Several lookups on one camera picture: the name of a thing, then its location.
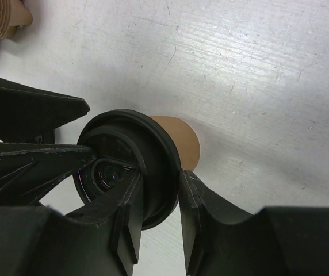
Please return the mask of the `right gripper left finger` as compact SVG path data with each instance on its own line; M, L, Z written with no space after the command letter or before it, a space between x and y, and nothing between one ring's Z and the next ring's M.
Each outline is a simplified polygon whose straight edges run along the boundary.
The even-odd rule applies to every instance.
M0 207L0 275L131 275L142 221L138 172L66 216Z

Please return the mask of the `brown cardboard cup carrier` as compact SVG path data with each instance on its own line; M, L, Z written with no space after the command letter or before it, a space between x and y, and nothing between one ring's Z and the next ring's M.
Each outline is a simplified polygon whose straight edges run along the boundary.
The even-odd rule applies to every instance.
M0 40L14 36L18 27L32 22L32 13L23 1L0 0Z

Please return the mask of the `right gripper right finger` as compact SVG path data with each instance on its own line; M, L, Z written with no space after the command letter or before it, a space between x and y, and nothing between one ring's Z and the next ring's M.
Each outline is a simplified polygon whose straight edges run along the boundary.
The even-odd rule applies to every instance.
M192 171L179 180L187 275L329 275L329 208L251 214Z

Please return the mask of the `brown paper cup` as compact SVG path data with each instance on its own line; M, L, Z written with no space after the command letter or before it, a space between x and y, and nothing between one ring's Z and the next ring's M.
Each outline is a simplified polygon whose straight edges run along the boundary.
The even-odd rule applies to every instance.
M200 141L194 129L184 120L171 116L150 116L173 140L181 161L181 168L193 171L200 159Z

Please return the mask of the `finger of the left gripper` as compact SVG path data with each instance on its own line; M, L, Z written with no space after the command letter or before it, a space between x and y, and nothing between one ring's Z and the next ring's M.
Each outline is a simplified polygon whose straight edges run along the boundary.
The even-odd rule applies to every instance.
M95 159L84 145L0 143L0 206L36 205Z
M0 139L27 141L90 111L82 98L40 90L0 78Z

